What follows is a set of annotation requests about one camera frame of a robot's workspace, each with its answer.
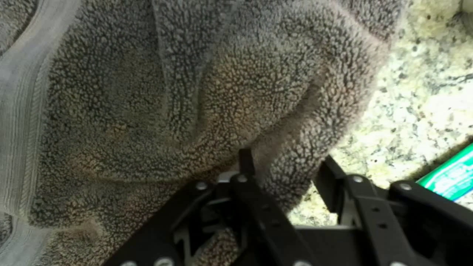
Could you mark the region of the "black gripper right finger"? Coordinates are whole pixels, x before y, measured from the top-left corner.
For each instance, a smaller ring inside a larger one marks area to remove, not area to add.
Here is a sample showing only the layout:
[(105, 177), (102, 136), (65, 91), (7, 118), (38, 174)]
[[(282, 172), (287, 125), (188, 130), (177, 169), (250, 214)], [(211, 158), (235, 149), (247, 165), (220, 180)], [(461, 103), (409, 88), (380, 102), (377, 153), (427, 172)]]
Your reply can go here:
[(350, 178), (331, 155), (322, 159), (313, 183), (329, 212), (355, 215)]

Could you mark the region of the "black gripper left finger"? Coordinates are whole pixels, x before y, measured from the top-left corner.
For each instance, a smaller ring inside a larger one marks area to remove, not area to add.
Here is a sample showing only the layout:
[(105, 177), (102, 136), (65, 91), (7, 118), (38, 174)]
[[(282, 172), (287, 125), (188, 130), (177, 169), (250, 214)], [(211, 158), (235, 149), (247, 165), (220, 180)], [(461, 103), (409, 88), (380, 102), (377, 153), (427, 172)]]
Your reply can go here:
[(253, 153), (250, 149), (241, 149), (238, 152), (239, 172), (245, 177), (253, 177), (256, 174)]

